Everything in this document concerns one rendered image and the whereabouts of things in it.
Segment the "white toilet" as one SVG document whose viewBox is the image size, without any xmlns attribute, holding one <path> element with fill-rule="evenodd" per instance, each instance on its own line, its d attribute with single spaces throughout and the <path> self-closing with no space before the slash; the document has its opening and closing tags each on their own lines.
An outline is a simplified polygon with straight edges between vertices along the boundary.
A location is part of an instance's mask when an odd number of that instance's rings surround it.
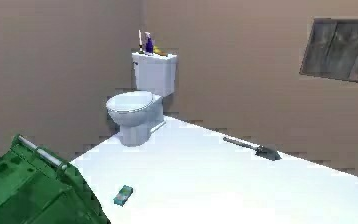
<svg viewBox="0 0 358 224">
<path fill-rule="evenodd" d="M 135 147 L 165 124 L 163 100 L 175 92 L 178 56 L 138 52 L 131 56 L 135 89 L 109 98 L 106 109 L 119 126 L 120 142 Z"/>
</svg>

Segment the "purple spray bottle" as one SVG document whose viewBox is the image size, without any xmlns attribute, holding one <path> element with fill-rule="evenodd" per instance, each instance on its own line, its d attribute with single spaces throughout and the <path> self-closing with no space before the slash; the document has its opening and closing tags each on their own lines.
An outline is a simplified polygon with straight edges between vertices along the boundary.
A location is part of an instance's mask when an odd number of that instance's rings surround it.
<svg viewBox="0 0 358 224">
<path fill-rule="evenodd" d="M 146 45 L 145 45 L 145 51 L 148 54 L 152 54 L 154 52 L 154 45 L 153 45 L 153 40 L 151 37 L 151 33 L 150 32 L 146 32 L 145 33 L 146 36 Z"/>
</svg>

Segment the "grey toilet brush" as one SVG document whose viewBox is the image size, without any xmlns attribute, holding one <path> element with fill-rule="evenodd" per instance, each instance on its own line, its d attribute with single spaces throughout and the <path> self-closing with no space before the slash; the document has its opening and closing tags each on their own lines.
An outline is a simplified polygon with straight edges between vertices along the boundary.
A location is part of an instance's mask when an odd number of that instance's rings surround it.
<svg viewBox="0 0 358 224">
<path fill-rule="evenodd" d="M 268 160 L 271 160 L 271 161 L 277 161 L 277 160 L 282 159 L 282 157 L 280 156 L 280 154 L 276 150 L 267 148 L 267 147 L 265 147 L 263 145 L 253 146 L 253 145 L 243 143 L 243 142 L 238 141 L 238 140 L 234 140 L 234 139 L 229 138 L 227 136 L 224 136 L 223 140 L 225 142 L 228 142 L 228 143 L 231 143 L 231 144 L 234 144 L 234 145 L 238 145 L 240 147 L 252 149 L 252 150 L 255 151 L 256 156 L 259 156 L 259 157 L 262 157 L 262 158 L 265 158 L 265 159 L 268 159 Z"/>
</svg>

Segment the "teal sponge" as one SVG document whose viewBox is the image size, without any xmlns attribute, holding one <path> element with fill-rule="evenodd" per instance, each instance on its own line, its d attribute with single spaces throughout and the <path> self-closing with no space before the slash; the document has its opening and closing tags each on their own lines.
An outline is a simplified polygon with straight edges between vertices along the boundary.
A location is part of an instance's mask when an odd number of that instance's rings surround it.
<svg viewBox="0 0 358 224">
<path fill-rule="evenodd" d="M 116 194 L 116 196 L 113 199 L 113 202 L 116 205 L 124 206 L 127 200 L 130 198 L 130 196 L 133 193 L 133 188 L 127 185 L 124 185 Z"/>
</svg>

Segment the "green wheeled bin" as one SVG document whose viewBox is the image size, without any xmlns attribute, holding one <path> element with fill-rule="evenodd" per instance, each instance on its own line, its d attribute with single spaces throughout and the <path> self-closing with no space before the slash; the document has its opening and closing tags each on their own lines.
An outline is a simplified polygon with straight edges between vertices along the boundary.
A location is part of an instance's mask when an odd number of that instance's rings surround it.
<svg viewBox="0 0 358 224">
<path fill-rule="evenodd" d="M 24 136 L 0 157 L 0 224 L 111 224 L 79 170 Z"/>
</svg>

